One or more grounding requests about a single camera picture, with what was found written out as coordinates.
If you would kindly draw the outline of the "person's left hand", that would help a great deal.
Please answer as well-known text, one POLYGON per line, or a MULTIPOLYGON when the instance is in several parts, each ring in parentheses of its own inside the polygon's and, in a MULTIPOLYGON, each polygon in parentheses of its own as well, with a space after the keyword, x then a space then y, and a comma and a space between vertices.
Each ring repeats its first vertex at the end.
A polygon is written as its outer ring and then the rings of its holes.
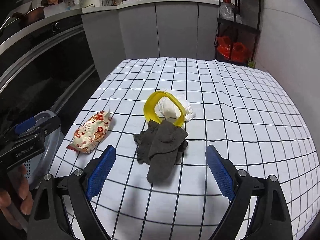
MULTIPOLYGON (((27 169, 22 164, 19 167, 16 167, 12 170, 12 175, 10 175, 11 183, 18 194, 19 198, 22 200, 20 205, 20 211, 24 215, 30 215, 33 207, 33 198, 31 192, 29 191, 29 183, 25 175, 27 174, 27 169)), ((21 224, 17 221, 14 215, 8 210, 8 207, 11 204, 10 194, 1 189, 1 213, 13 227, 22 230, 21 224)))

